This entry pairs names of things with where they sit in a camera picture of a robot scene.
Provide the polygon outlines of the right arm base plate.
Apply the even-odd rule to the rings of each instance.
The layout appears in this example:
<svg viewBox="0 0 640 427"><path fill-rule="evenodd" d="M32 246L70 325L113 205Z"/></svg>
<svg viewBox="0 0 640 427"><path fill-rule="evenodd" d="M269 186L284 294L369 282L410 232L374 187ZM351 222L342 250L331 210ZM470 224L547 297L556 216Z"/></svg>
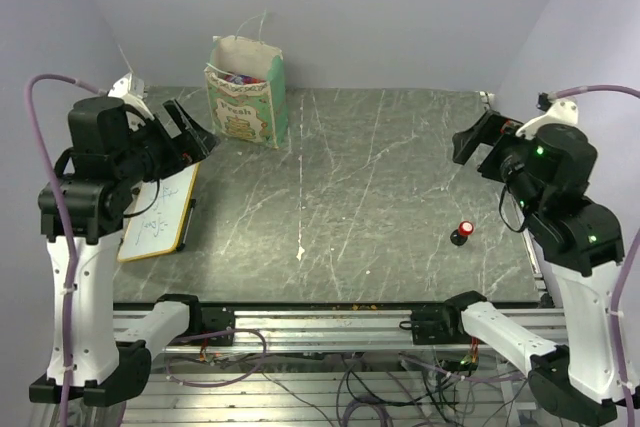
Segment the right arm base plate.
<svg viewBox="0 0 640 427"><path fill-rule="evenodd" d="M426 306L411 312L399 323L408 331L414 345L467 344L471 337L464 331L460 312L447 305Z"/></svg>

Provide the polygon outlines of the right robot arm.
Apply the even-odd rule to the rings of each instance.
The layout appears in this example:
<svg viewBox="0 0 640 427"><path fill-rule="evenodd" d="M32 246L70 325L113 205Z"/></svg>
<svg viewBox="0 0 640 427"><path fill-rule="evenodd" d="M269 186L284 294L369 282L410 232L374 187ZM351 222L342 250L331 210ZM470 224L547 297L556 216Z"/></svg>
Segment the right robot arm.
<svg viewBox="0 0 640 427"><path fill-rule="evenodd" d="M476 291L450 298L442 334L469 336L493 348L528 380L538 404L584 426L614 421L617 410L639 407L639 378L613 340L613 307L624 260L620 223L585 192L597 150L575 125L539 122L531 136L520 123L489 110L453 138L453 160L463 165L476 148L491 150L478 171L502 183L519 205L551 265L563 302L568 342L546 340L512 321Z"/></svg>

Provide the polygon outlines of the green printed paper bag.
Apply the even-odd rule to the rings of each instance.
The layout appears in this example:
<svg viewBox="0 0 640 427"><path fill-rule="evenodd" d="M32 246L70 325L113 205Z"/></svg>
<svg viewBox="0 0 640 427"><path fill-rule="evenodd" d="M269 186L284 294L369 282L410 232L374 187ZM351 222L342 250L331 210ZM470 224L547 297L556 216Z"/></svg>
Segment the green printed paper bag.
<svg viewBox="0 0 640 427"><path fill-rule="evenodd" d="M238 73L263 80L261 84L234 85L222 74ZM207 96L214 127L246 142L278 149L288 128L283 52L260 37L212 37L205 64Z"/></svg>

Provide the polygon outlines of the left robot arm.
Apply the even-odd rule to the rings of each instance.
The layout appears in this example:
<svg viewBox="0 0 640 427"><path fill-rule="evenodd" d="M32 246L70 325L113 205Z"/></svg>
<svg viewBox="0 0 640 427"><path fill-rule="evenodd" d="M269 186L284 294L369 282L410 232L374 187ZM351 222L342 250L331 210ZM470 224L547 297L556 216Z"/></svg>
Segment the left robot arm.
<svg viewBox="0 0 640 427"><path fill-rule="evenodd" d="M41 231L54 275L54 341L46 372L34 381L34 403L82 399L108 407L138 396L153 360L174 339L192 344L203 334L197 297L160 298L139 323L114 329L113 280L121 235L133 218L132 191L205 160L217 137L175 100L164 105L178 134L119 98L80 100L68 115L71 146L38 197Z"/></svg>

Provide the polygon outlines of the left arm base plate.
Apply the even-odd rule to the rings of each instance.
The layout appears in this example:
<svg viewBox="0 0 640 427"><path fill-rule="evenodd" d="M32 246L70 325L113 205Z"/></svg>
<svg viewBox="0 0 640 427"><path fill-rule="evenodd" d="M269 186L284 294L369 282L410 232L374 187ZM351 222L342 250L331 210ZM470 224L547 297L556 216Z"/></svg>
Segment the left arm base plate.
<svg viewBox="0 0 640 427"><path fill-rule="evenodd" d="M186 336L214 332L226 332L236 326L235 314L227 307L212 307L199 304L189 309L190 318Z"/></svg>

